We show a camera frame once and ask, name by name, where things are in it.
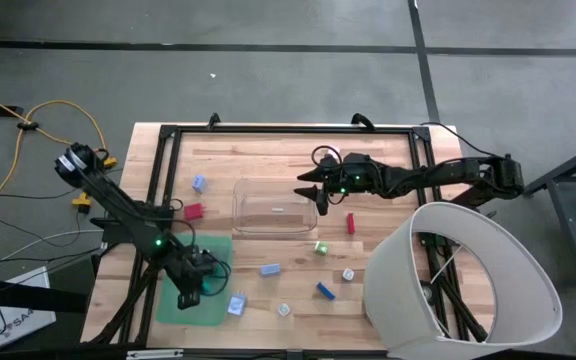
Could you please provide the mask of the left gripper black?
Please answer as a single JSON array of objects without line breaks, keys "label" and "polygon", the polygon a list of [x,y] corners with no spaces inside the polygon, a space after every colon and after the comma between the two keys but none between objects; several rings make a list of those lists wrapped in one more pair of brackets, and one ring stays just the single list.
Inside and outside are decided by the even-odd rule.
[{"label": "left gripper black", "polygon": [[218,260],[208,250],[186,246],[167,265],[167,275],[178,290],[177,308],[185,310],[200,304],[205,277],[217,272]]}]

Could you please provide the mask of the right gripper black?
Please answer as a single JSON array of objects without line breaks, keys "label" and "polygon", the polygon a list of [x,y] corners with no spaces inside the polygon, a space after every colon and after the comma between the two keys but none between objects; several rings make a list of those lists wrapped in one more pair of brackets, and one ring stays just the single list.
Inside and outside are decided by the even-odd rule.
[{"label": "right gripper black", "polygon": [[330,198],[342,198],[351,193],[366,192],[372,188],[372,159],[368,155],[350,153],[339,163],[333,156],[324,156],[317,167],[297,176],[300,181],[321,182],[322,187],[296,188],[294,192],[308,199],[316,199],[320,215],[327,215]]}]

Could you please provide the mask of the teal translucent tray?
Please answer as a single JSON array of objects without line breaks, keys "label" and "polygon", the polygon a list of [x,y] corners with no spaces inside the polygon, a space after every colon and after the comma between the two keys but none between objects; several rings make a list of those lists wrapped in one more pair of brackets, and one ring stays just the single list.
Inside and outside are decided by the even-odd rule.
[{"label": "teal translucent tray", "polygon": [[212,286],[213,296],[201,295],[200,304],[185,310],[177,308],[178,290],[172,281],[164,276],[155,318],[159,323],[171,325],[218,326],[227,313],[230,301],[230,278],[232,277],[233,244],[229,236],[199,234],[195,244],[201,250],[210,251],[225,266],[218,264],[217,272],[212,277],[205,277],[203,282]]}]

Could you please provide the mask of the clear plastic bin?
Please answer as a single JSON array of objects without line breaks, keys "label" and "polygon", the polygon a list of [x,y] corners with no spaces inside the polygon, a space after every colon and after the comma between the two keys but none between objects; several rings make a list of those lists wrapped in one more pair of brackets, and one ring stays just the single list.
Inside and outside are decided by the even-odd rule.
[{"label": "clear plastic bin", "polygon": [[233,227],[247,234],[300,234],[317,226],[314,202],[294,192],[305,184],[241,179],[233,189]]}]

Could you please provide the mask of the white lamp shade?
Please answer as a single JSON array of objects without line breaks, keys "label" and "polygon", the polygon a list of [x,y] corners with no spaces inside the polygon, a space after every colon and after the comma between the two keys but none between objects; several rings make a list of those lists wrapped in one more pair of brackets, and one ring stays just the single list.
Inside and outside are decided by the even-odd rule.
[{"label": "white lamp shade", "polygon": [[[496,312],[483,342],[444,336],[422,293],[416,233],[451,239],[483,265]],[[364,305],[389,357],[400,360],[472,360],[545,341],[563,320],[559,295],[528,250],[489,218],[447,202],[421,206],[377,246],[365,269]]]}]

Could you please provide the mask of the black metal beam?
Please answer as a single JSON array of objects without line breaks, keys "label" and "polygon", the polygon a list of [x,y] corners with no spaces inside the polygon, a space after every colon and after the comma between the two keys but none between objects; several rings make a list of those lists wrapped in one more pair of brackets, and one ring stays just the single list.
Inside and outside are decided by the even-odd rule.
[{"label": "black metal beam", "polygon": [[88,297],[76,292],[0,281],[0,306],[40,311],[85,313]]}]

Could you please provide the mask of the white printed box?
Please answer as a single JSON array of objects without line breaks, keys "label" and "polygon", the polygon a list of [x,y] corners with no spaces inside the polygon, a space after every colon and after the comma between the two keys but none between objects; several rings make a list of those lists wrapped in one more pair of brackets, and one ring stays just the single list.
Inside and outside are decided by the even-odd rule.
[{"label": "white printed box", "polygon": [[[8,283],[21,283],[31,287],[49,288],[50,280],[45,266],[10,278]],[[56,322],[54,311],[0,306],[0,348],[30,335]]]}]

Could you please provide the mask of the silver metal bracket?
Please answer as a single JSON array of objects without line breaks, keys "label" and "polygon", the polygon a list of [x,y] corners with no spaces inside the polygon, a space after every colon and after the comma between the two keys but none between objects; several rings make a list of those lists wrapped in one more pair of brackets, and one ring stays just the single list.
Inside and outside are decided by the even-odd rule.
[{"label": "silver metal bracket", "polygon": [[125,360],[175,360],[183,357],[183,349],[146,349],[128,351]]}]

